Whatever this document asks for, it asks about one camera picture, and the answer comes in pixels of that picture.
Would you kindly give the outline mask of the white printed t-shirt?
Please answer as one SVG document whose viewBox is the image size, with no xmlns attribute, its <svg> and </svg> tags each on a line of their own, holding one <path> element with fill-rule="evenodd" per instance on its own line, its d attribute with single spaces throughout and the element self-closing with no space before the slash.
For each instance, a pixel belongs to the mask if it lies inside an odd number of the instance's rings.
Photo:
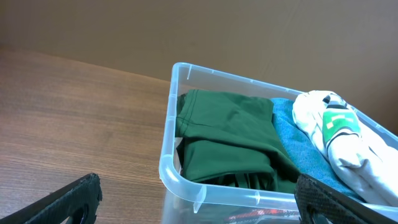
<svg viewBox="0 0 398 224">
<path fill-rule="evenodd" d="M 342 97 L 332 91 L 302 93 L 292 116 L 352 191 L 368 203 L 397 206 L 397 149 L 363 124 Z"/>
</svg>

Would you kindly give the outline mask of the dark green cloth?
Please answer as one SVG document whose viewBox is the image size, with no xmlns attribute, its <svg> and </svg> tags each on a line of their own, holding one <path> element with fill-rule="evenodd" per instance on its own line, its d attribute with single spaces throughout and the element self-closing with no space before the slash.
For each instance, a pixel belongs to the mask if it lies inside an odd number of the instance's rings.
<svg viewBox="0 0 398 224">
<path fill-rule="evenodd" d="M 190 90 L 177 98 L 182 176 L 201 184 L 292 194 L 300 175 L 272 124 L 267 98 Z"/>
</svg>

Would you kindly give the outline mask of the blue cloth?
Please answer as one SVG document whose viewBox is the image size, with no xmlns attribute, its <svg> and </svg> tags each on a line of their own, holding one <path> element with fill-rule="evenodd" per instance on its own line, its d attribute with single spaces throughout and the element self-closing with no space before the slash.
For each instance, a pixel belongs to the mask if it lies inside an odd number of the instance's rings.
<svg viewBox="0 0 398 224">
<path fill-rule="evenodd" d="M 364 200 L 356 192 L 338 178 L 308 136 L 296 126 L 292 117 L 294 102 L 286 98 L 273 98 L 271 101 L 274 104 L 272 124 L 288 156 L 300 172 L 318 179 L 346 196 L 363 202 Z"/>
</svg>

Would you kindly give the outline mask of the red plaid cloth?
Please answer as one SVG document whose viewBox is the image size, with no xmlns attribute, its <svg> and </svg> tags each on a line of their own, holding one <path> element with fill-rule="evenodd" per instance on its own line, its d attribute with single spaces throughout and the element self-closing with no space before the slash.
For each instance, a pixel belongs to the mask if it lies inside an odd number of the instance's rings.
<svg viewBox="0 0 398 224">
<path fill-rule="evenodd" d="M 275 208 L 242 208 L 223 219 L 223 223 L 300 223 L 295 210 Z"/>
</svg>

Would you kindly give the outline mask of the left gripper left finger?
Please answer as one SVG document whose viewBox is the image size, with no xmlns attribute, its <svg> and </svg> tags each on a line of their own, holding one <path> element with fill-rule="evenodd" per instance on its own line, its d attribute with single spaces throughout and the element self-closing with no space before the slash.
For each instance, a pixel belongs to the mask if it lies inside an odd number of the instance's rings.
<svg viewBox="0 0 398 224">
<path fill-rule="evenodd" d="M 100 177 L 90 173 L 1 219 L 1 224 L 94 224 L 103 199 Z"/>
</svg>

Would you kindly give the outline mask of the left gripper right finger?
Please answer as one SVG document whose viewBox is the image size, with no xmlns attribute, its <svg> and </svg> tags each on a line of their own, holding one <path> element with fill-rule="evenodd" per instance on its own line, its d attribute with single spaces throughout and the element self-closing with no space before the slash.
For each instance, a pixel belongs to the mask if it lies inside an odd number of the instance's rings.
<svg viewBox="0 0 398 224">
<path fill-rule="evenodd" d="M 313 177 L 298 177 L 295 201 L 304 224 L 395 224 L 395 221 L 349 198 Z"/>
</svg>

